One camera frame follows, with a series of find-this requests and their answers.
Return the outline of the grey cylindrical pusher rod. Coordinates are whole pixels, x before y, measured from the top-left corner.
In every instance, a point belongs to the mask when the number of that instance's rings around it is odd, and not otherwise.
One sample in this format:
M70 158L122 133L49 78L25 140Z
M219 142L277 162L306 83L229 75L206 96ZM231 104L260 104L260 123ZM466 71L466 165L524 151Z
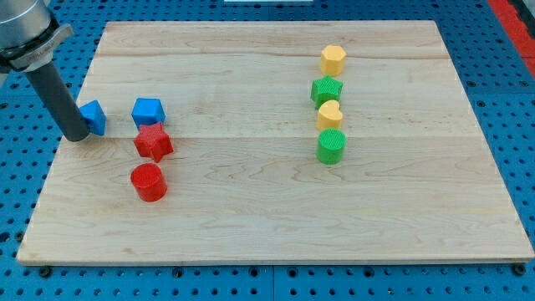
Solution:
M44 107L68 141L81 141L90 131L53 62L25 73Z

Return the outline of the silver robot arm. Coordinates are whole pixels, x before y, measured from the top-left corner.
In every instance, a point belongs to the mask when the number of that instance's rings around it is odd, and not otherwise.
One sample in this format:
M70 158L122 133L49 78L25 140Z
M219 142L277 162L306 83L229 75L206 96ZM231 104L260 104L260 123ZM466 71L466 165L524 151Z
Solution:
M1 72L24 73L63 136L81 141L89 127L53 62L54 50L73 34L43 0L1 1Z

